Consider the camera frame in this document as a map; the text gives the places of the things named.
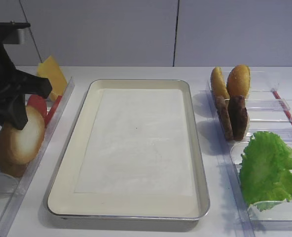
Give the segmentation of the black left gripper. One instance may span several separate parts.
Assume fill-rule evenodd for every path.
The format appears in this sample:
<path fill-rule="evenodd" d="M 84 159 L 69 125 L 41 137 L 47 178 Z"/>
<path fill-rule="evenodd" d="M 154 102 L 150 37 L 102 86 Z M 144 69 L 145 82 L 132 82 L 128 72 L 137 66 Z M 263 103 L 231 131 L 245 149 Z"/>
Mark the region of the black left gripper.
<path fill-rule="evenodd" d="M 26 72 L 15 70 L 15 66 L 0 42 L 0 125 L 10 123 L 22 130 L 28 122 L 24 97 L 18 97 L 11 86 L 14 85 L 21 94 L 35 94 L 47 99 L 52 91 L 48 78 L 42 78 Z"/>

